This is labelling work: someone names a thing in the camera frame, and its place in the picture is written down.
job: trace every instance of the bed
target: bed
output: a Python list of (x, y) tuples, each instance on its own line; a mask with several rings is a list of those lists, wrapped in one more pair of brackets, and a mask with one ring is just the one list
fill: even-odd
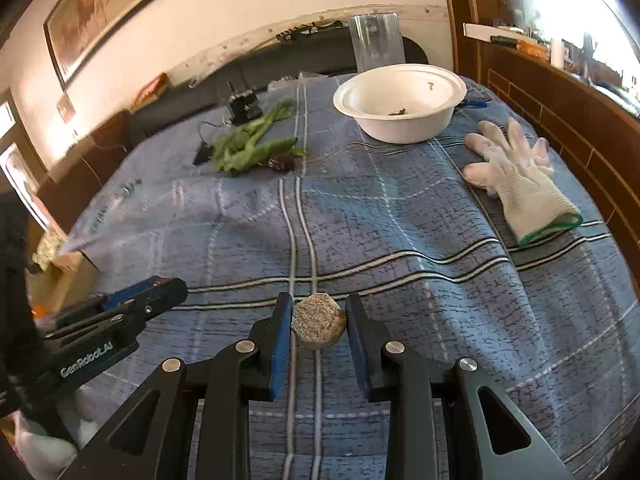
[[(263, 108), (296, 102), (294, 117), (268, 135), (295, 134), (307, 149), (293, 173), (223, 178), (209, 165), (194, 167), (198, 125), (222, 124), (217, 108), (140, 144), (94, 197), (65, 250), (95, 262), (97, 291), (152, 274), (190, 288), (182, 306), (148, 324), (135, 354), (88, 384), (98, 415), (112, 413), (165, 358), (202, 360), (245, 336), (279, 292), (327, 292), (338, 302), (359, 292), (369, 316), (424, 356), (474, 357), (576, 478), (596, 478), (631, 430), (640, 397), (640, 310), (606, 222), (552, 153), (556, 183), (585, 222), (518, 248), (500, 202), (460, 173), (478, 161), (464, 135), (480, 120), (506, 124), (514, 113), (466, 80), (470, 94), (491, 97), (487, 108), (457, 109), (425, 144), (383, 145), (333, 108), (348, 77), (260, 96)], [(202, 133), (212, 139), (223, 129)], [(250, 407), (253, 478), (384, 478), (388, 415), (388, 405), (360, 395), (346, 335), (319, 360), (299, 349), (276, 402)], [(446, 478), (441, 421), (438, 449)]]

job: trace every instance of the picture frame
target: picture frame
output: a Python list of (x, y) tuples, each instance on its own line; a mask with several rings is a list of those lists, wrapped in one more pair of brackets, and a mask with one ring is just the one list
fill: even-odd
[(58, 0), (44, 22), (47, 49), (66, 90), (98, 49), (152, 0)]

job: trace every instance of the metal screw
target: metal screw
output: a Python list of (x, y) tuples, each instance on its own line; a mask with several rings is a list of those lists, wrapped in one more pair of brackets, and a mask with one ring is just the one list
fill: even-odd
[(175, 372), (180, 369), (180, 361), (175, 357), (171, 359), (167, 359), (164, 363), (162, 363), (162, 370), (165, 372)]
[(462, 368), (465, 372), (475, 372), (478, 370), (478, 363), (475, 359), (471, 357), (463, 357), (458, 362), (458, 366)]
[(249, 352), (253, 352), (255, 349), (255, 344), (253, 341), (249, 341), (245, 339), (244, 341), (238, 341), (236, 343), (236, 350), (238, 350), (241, 354), (247, 354)]
[(385, 348), (390, 354), (401, 354), (404, 352), (404, 345), (399, 341), (389, 341), (385, 345)]

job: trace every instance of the blue object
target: blue object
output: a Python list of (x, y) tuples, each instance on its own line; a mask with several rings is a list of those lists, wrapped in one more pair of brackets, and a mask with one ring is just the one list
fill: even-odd
[(474, 101), (464, 99), (456, 108), (487, 108), (487, 101)]
[(282, 322), (277, 326), (276, 342), (271, 355), (271, 399), (276, 399), (284, 384), (289, 363), (289, 335), (291, 333), (291, 312), (293, 300), (290, 296), (279, 299), (282, 306)]
[(119, 306), (123, 301), (127, 301), (129, 298), (133, 298), (134, 296), (141, 294), (148, 288), (154, 286), (157, 277), (152, 276), (142, 282), (136, 283), (135, 285), (131, 285), (124, 290), (120, 290), (114, 294), (108, 296), (107, 301), (102, 305), (103, 310), (109, 310), (110, 308), (115, 308)]

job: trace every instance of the paper bowl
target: paper bowl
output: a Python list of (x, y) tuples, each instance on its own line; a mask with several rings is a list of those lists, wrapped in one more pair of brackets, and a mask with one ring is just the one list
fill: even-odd
[[(464, 81), (449, 70), (402, 64), (349, 79), (335, 91), (334, 106), (374, 139), (409, 144), (441, 133), (465, 95)], [(404, 115), (389, 115), (402, 108)]]

